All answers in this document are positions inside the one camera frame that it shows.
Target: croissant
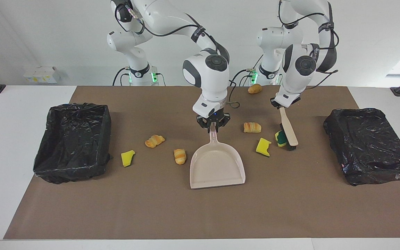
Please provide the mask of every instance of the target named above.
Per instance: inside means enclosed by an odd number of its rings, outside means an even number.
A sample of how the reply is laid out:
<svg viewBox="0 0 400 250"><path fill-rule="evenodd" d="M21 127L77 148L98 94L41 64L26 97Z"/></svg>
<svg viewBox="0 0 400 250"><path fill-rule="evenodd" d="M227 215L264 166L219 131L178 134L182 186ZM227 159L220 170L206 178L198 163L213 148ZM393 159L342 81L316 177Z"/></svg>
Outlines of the croissant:
<svg viewBox="0 0 400 250"><path fill-rule="evenodd" d="M250 93L250 94L258 94L260 92L262 92L262 86L258 83L254 84L248 88L248 93Z"/></svg>
<svg viewBox="0 0 400 250"><path fill-rule="evenodd" d="M145 141L144 144L148 148L153 149L154 147L160 145L163 141L165 141L165 138L163 138L163 136L154 134L153 136L151 136L151 138L149 138L149 140Z"/></svg>
<svg viewBox="0 0 400 250"><path fill-rule="evenodd" d="M256 122L246 122L243 124L244 133L260 133L262 132L262 126Z"/></svg>
<svg viewBox="0 0 400 250"><path fill-rule="evenodd" d="M184 149L175 149L174 157L178 165L183 165L186 161L186 151Z"/></svg>

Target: white table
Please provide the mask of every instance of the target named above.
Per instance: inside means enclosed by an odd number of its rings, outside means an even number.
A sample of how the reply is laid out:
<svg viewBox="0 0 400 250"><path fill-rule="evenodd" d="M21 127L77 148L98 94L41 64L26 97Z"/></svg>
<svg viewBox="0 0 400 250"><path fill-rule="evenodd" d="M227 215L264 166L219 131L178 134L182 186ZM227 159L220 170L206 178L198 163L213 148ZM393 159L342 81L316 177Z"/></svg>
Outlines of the white table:
<svg viewBox="0 0 400 250"><path fill-rule="evenodd" d="M74 86L8 86L0 94L0 250L3 249L400 249L400 239L54 240L2 241L32 178L33 159L51 106ZM352 87L360 108L382 110L400 137L400 98L389 89Z"/></svg>

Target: sponge piece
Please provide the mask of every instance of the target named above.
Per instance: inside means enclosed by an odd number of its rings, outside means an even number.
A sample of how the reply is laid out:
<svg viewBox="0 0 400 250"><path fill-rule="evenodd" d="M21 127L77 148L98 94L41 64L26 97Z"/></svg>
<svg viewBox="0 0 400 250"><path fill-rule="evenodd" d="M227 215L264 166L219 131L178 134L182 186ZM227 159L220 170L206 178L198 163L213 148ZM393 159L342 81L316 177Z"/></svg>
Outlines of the sponge piece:
<svg viewBox="0 0 400 250"><path fill-rule="evenodd" d="M128 152L124 152L121 154L121 160L123 161L123 166L127 167L131 165L132 162L132 156L135 155L135 151L131 150Z"/></svg>
<svg viewBox="0 0 400 250"><path fill-rule="evenodd" d="M286 138L285 131L281 130L276 133L276 141L279 147L284 147L288 144L288 139Z"/></svg>
<svg viewBox="0 0 400 250"><path fill-rule="evenodd" d="M267 139L260 138L259 144L257 144L256 152L270 157L268 148L271 143L272 142L268 141Z"/></svg>

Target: dustpan handle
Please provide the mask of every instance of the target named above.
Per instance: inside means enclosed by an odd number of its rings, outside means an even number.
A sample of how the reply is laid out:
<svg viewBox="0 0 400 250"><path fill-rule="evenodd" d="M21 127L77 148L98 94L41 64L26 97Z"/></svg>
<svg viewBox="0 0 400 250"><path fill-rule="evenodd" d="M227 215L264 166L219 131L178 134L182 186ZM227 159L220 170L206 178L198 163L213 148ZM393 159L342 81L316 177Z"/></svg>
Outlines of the dustpan handle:
<svg viewBox="0 0 400 250"><path fill-rule="evenodd" d="M209 127L210 131L209 131L209 139L211 140L211 142L218 142L217 140L217 131L216 131L216 123L213 122L211 123L211 127Z"/></svg>

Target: yellow sponge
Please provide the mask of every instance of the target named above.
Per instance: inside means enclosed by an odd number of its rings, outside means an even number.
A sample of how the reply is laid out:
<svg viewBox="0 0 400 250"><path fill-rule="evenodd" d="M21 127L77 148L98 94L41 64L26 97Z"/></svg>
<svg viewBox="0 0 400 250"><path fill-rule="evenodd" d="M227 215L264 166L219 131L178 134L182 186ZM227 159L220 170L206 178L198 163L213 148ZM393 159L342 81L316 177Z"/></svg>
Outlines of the yellow sponge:
<svg viewBox="0 0 400 250"><path fill-rule="evenodd" d="M121 154L121 160L123 161L124 167L130 166L130 164L132 162L132 156L134 156L134 155L135 155L134 150L124 152Z"/></svg>
<svg viewBox="0 0 400 250"><path fill-rule="evenodd" d="M268 141L267 139L260 138L259 144L257 144L256 152L270 157L268 148L271 143L272 142Z"/></svg>

